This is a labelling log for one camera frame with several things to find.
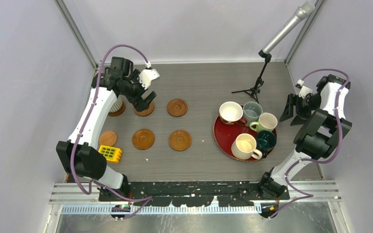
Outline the brown ringed wooden coaster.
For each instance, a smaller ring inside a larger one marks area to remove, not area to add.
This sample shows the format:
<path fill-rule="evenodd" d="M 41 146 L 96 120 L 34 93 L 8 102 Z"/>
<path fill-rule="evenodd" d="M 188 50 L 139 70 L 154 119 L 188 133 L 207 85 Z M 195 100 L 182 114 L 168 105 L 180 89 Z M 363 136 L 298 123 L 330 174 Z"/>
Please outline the brown ringed wooden coaster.
<path fill-rule="evenodd" d="M 132 144 L 138 150 L 149 149 L 155 141 L 154 133 L 149 129 L 137 130 L 132 136 Z"/>
<path fill-rule="evenodd" d="M 148 109 L 146 110 L 143 110 L 143 111 L 137 111 L 136 109 L 134 109 L 134 112 L 138 115 L 138 116 L 141 116 L 141 117 L 146 117 L 148 115 L 150 115 L 153 111 L 154 111 L 154 108 L 155 108 L 155 104 L 154 104 L 154 101 L 152 101 L 148 107 Z"/>
<path fill-rule="evenodd" d="M 188 104 L 183 99 L 172 99 L 167 104 L 167 112 L 173 117 L 182 117 L 187 110 Z"/>
<path fill-rule="evenodd" d="M 191 135 L 185 130 L 175 130 L 169 136 L 169 145 L 175 151 L 185 151 L 191 143 Z"/>

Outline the small dark wooden coaster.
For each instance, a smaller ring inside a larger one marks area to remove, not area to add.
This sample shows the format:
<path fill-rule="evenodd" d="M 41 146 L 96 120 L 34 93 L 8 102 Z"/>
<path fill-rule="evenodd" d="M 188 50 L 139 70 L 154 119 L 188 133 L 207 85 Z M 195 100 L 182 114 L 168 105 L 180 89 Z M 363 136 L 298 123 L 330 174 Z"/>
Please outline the small dark wooden coaster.
<path fill-rule="evenodd" d="M 109 112 L 108 115 L 111 116 L 111 117 L 117 117 L 119 115 L 121 115 L 126 109 L 126 104 L 123 102 L 122 103 L 122 106 L 119 110 L 115 111 L 115 112 Z"/>

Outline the grey striped ribbed cup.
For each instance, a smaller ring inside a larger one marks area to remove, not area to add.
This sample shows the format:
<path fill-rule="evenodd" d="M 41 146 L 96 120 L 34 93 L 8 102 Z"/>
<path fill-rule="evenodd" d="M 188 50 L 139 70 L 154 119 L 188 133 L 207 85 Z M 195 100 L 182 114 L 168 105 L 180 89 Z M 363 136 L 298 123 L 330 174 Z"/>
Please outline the grey striped ribbed cup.
<path fill-rule="evenodd" d="M 109 112 L 115 112 L 115 111 L 119 110 L 122 106 L 122 103 L 123 103 L 122 98 L 118 97 L 118 99 L 111 106 Z"/>

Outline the red round tray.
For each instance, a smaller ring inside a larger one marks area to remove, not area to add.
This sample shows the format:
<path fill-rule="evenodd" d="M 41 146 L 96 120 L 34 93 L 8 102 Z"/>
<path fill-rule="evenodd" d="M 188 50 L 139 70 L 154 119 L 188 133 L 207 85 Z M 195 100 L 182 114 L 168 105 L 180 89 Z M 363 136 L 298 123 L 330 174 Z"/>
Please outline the red round tray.
<path fill-rule="evenodd" d="M 250 127 L 247 127 L 246 125 L 239 125 L 239 124 L 233 124 L 233 125 L 227 125 L 224 124 L 220 116 L 218 116 L 215 120 L 214 127 L 213 127 L 213 133 L 215 137 L 215 141 L 217 145 L 221 148 L 222 151 L 224 151 L 227 155 L 229 155 L 232 158 L 235 158 L 237 160 L 240 160 L 233 156 L 231 152 L 231 145 L 236 139 L 236 137 L 242 133 L 248 133 L 252 135 L 255 139 L 257 136 L 257 132 L 250 129 Z M 276 130 L 274 129 L 272 133 L 277 137 Z M 261 159 L 266 158 L 266 156 L 270 152 L 264 153 Z M 248 160 L 240 160 L 240 161 L 257 161 L 257 159 L 250 158 Z"/>

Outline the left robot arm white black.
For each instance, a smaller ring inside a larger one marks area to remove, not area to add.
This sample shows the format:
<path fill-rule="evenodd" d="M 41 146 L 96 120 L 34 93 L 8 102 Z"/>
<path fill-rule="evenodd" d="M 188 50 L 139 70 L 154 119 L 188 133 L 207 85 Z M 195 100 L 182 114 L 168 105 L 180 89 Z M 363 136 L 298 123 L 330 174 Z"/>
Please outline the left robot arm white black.
<path fill-rule="evenodd" d="M 95 180 L 111 188 L 111 195 L 118 201 L 129 197 L 127 177 L 107 165 L 97 145 L 106 117 L 119 96 L 125 96 L 139 112 L 148 109 L 156 97 L 155 92 L 142 97 L 152 81 L 159 78 L 149 61 L 145 66 L 139 71 L 129 59 L 113 57 L 110 66 L 93 78 L 88 103 L 73 133 L 68 140 L 56 145 L 67 174 Z"/>

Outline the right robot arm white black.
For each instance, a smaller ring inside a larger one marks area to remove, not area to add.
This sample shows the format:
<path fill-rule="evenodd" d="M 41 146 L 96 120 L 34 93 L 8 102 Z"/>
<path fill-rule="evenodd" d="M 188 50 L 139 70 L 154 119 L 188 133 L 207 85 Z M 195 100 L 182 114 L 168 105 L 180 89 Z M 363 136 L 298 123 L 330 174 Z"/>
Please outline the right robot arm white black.
<path fill-rule="evenodd" d="M 306 165 L 331 160 L 333 152 L 352 128 L 345 117 L 343 106 L 351 82 L 335 75 L 323 76 L 316 90 L 299 80 L 299 94 L 289 94 L 280 121 L 291 119 L 300 125 L 291 154 L 279 165 L 265 172 L 258 184 L 263 199 L 280 197 L 288 189 L 288 182 Z"/>

